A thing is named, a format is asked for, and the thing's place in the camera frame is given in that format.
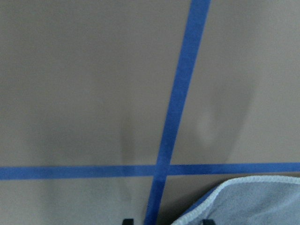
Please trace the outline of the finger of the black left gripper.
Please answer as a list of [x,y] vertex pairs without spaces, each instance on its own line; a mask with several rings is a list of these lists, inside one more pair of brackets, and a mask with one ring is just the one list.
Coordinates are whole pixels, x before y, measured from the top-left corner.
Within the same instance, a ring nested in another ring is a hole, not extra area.
[[203,219],[202,224],[203,225],[213,225],[213,219]]
[[134,225],[134,219],[133,218],[125,218],[122,221],[122,225]]

